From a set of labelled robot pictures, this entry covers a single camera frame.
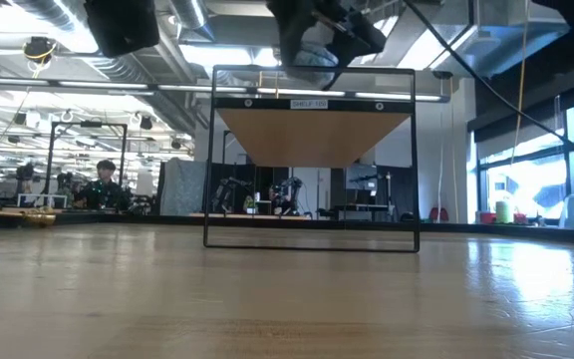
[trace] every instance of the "label sticker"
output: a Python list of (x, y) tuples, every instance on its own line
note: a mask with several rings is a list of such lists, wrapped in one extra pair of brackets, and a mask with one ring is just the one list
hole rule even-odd
[(326, 110), (329, 108), (328, 100), (292, 100), (292, 110)]

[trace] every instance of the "ceiling duct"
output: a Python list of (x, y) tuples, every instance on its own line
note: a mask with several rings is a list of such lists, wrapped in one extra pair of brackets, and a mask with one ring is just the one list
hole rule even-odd
[(169, 0), (169, 4), (180, 26), (194, 31), (209, 41), (214, 41), (214, 34), (207, 24), (209, 14), (203, 0)]
[[(63, 0), (10, 0), (10, 2), (35, 16), (38, 20), (49, 22), (65, 34), (76, 35), (72, 38), (79, 38), (78, 41), (68, 41), (68, 43), (60, 41), (72, 51), (80, 51), (72, 48), (76, 47), (77, 42), (94, 42), (86, 22), (81, 20), (82, 9), (70, 8), (64, 4)], [(86, 59), (84, 61), (111, 81), (124, 83), (153, 82), (153, 78), (146, 74), (140, 64), (130, 56), (116, 59)], [(194, 119), (182, 117), (180, 115), (183, 113), (181, 108), (166, 95), (154, 93), (153, 96), (144, 97), (142, 100), (150, 104), (173, 130), (193, 133)]]

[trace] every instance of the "black cable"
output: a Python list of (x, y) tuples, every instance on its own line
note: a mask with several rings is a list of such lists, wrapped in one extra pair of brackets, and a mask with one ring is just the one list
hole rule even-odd
[(533, 119), (529, 115), (524, 114), (521, 110), (516, 108), (513, 104), (511, 104), (508, 100), (502, 97), (495, 89), (493, 89), (484, 79), (479, 76), (475, 70), (473, 70), (466, 62), (454, 51), (454, 49), (448, 44), (448, 42), (439, 34), (439, 32), (435, 29), (435, 27), (431, 24), (431, 21), (425, 17), (425, 15), (418, 9), (418, 7), (411, 2), (411, 0), (403, 0), (407, 6), (418, 16), (420, 21), (422, 21), (427, 29), (433, 34), (433, 36), (437, 39), (437, 41), (450, 53), (451, 56), (469, 73), (478, 83), (482, 84), (486, 90), (488, 90), (493, 96), (495, 96), (504, 106), (506, 106), (509, 110), (513, 111), (515, 114), (521, 115), (524, 119), (530, 121), (533, 125), (537, 126), (538, 128), (546, 131), (547, 133), (555, 136), (558, 138), (564, 145), (570, 146), (574, 148), (574, 143), (570, 140), (567, 140), (561, 135), (558, 135), (553, 130), (547, 128), (546, 126), (542, 125), (539, 121)]

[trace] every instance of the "metal rack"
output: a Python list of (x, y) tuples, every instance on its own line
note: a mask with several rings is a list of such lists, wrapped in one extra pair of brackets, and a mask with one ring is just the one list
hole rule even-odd
[[(346, 96), (339, 97), (337, 94), (330, 96), (329, 99), (322, 100), (321, 106), (315, 104), (309, 107), (308, 111), (316, 112), (334, 112), (335, 114), (347, 113), (360, 113), (361, 116), (368, 116), (369, 114), (391, 115), (397, 118), (410, 118), (411, 121), (411, 150), (412, 150), (412, 186), (413, 186), (413, 199), (414, 199), (414, 221), (409, 225), (403, 226), (403, 231), (413, 233), (413, 248), (411, 249), (372, 249), (372, 248), (339, 248), (339, 247), (301, 247), (301, 246), (274, 246), (274, 245), (238, 245), (238, 244), (215, 244), (209, 240), (209, 224), (211, 218), (209, 208), (211, 199), (211, 182), (212, 182), (212, 162), (214, 152), (214, 123), (215, 115), (218, 110), (243, 110), (243, 111), (273, 111), (273, 114), (281, 114), (282, 116), (290, 116), (290, 114), (298, 115), (299, 107), (298, 102), (306, 101), (303, 99), (284, 99), (284, 98), (262, 98), (254, 88), (247, 88), (247, 95), (251, 97), (217, 97), (217, 79), (218, 73), (222, 71), (243, 71), (243, 72), (283, 72), (285, 68), (265, 68), (259, 66), (215, 66), (212, 74), (212, 88), (211, 88), (211, 109), (209, 117), (209, 144), (207, 153), (207, 164), (205, 172), (205, 183), (203, 192), (203, 245), (207, 248), (241, 248), (241, 249), (285, 249), (285, 250), (328, 250), (328, 251), (364, 251), (364, 252), (406, 252), (417, 253), (420, 251), (420, 205), (419, 205), (419, 187), (418, 187), (418, 146), (417, 146), (417, 124), (416, 124), (416, 72), (407, 69), (385, 69), (385, 68), (324, 68), (324, 67), (298, 67), (299, 72), (334, 72), (343, 74), (379, 74), (379, 75), (405, 75), (410, 78), (409, 89), (410, 96), (408, 100), (386, 100), (371, 98), (369, 100), (356, 99), (352, 93), (347, 93)], [(314, 167), (311, 164), (297, 164), (298, 166), (291, 167)], [(267, 224), (267, 219), (246, 219), (241, 222), (241, 225), (255, 226), (254, 222), (258, 224), (259, 220), (265, 221), (261, 224), (263, 227), (271, 227), (272, 224)], [(285, 227), (284, 223), (275, 223), (275, 227)]]

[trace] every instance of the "ceiling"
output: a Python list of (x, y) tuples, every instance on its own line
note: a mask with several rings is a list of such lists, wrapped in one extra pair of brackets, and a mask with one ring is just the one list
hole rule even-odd
[[(75, 17), (85, 19), (85, 16), (81, 16), (83, 0), (59, 1), (71, 6)], [(388, 37), (383, 53), (356, 59), (352, 66), (404, 67), (417, 70), (433, 68), (464, 75), (454, 61), (443, 53), (443, 49), (436, 44), (420, 20), (406, 10), (400, 1), (355, 0), (344, 3), (362, 10)], [(211, 67), (216, 64), (277, 64), (271, 48), (278, 44), (278, 31), (264, 0), (205, 0), (209, 16), (207, 24), (214, 34), (213, 42), (189, 29), (179, 31), (179, 24), (172, 16), (169, 0), (155, 0), (155, 4), (160, 44), (121, 59), (129, 62), (142, 74), (139, 77), (144, 79), (142, 81), (162, 84), (210, 84), (207, 74), (211, 74)], [(568, 31), (559, 14), (541, 6), (533, 5), (531, 14), (527, 17), (523, 2), (520, 1), (425, 0), (419, 7), (458, 53), (485, 76), (501, 73), (520, 60), (525, 21), (530, 29), (526, 46), (529, 54), (537, 52)], [(104, 61), (103, 56), (94, 53), (96, 46), (92, 46), (93, 53), (82, 53), (87, 48), (85, 36), (75, 39), (66, 37), (63, 32), (58, 31), (54, 23), (38, 20), (34, 15), (12, 6), (0, 6), (0, 77), (32, 77), (36, 65), (29, 64), (21, 50), (31, 36), (55, 38), (61, 44), (50, 67), (40, 73), (41, 79), (98, 82), (115, 80), (100, 71), (100, 67), (96, 65), (99, 61)], [(258, 85), (259, 82), (271, 83), (278, 84), (281, 88), (301, 86), (284, 76), (276, 80), (274, 74), (264, 74), (261, 77), (257, 74), (238, 74), (226, 81), (243, 81), (252, 86)], [(386, 79), (382, 76), (365, 76), (361, 79), (343, 76), (335, 87), (336, 90), (368, 93), (399, 93), (406, 92), (407, 88), (406, 79)], [(418, 73), (419, 94), (440, 95), (440, 91), (440, 82), (430, 71)], [(23, 95), (24, 93), (19, 91), (0, 90), (0, 135), (10, 124)], [(139, 169), (148, 169), (157, 174), (156, 163), (168, 155), (158, 155), (161, 152), (191, 159), (196, 146), (192, 140), (194, 131), (202, 130), (206, 125), (204, 114), (209, 106), (207, 97), (169, 93), (163, 94), (164, 99), (160, 99), (161, 94), (145, 95), (147, 96), (144, 96), (144, 93), (88, 90), (78, 91), (78, 94), (33, 91), (21, 107), (21, 112), (38, 114), (41, 125), (37, 128), (13, 125), (8, 130), (11, 134), (25, 136), (21, 136), (20, 144), (16, 145), (9, 144), (7, 139), (4, 139), (0, 147), (11, 148), (6, 151), (11, 154), (12, 162), (18, 163), (27, 153), (15, 155), (12, 148), (44, 150), (47, 147), (46, 136), (50, 132), (50, 121), (62, 119), (63, 116), (69, 118), (69, 115), (72, 115), (74, 121), (94, 119), (108, 124), (129, 125), (128, 137), (133, 138), (133, 141), (128, 143), (129, 157), (133, 159), (131, 161), (139, 163), (138, 166), (135, 165)], [(166, 108), (159, 106), (162, 100), (167, 104)], [(140, 129), (140, 116), (152, 116), (153, 128), (150, 131)], [(110, 128), (77, 129), (76, 133), (75, 136), (63, 134), (56, 148), (95, 153), (96, 150), (112, 152), (112, 149), (121, 146), (119, 134)], [(82, 137), (95, 137), (95, 146), (81, 146), (77, 138)], [(178, 151), (170, 148), (170, 141), (175, 137), (184, 138), (183, 147)], [(141, 156), (137, 157), (139, 153), (144, 153), (144, 157), (151, 156), (153, 161), (144, 161)]]

